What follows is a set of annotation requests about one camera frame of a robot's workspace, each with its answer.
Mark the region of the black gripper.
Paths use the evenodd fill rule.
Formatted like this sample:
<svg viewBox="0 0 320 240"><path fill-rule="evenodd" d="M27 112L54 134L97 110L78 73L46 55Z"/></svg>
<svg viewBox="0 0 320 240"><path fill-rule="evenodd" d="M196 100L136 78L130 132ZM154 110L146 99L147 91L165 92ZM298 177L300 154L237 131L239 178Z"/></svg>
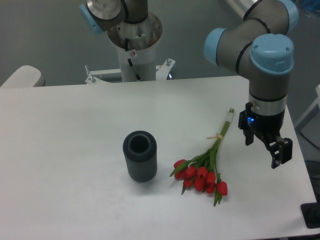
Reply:
<svg viewBox="0 0 320 240"><path fill-rule="evenodd" d="M246 146L254 142L254 135L264 143L271 155L271 168L275 169L291 160L293 154L293 141L280 136L285 110L275 115L261 115L253 112L252 106L247 102L245 110L239 113L238 128L243 131Z"/></svg>

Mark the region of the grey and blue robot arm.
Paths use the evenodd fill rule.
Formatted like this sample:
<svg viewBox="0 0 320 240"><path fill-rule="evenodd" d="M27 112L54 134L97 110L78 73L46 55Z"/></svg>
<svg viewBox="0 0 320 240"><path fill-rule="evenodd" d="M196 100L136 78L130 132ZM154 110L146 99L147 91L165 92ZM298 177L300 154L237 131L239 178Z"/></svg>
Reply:
<svg viewBox="0 0 320 240"><path fill-rule="evenodd" d="M299 12L290 0L229 0L242 18L232 30L216 28L205 39L203 53L211 63L249 81L248 103L238 126L245 143L260 139L276 168L292 158L293 142L280 135L294 45L287 37ZM156 68L154 46L163 26L145 0L87 0L79 7L95 33L107 33L118 51L123 82L166 80L169 72Z"/></svg>

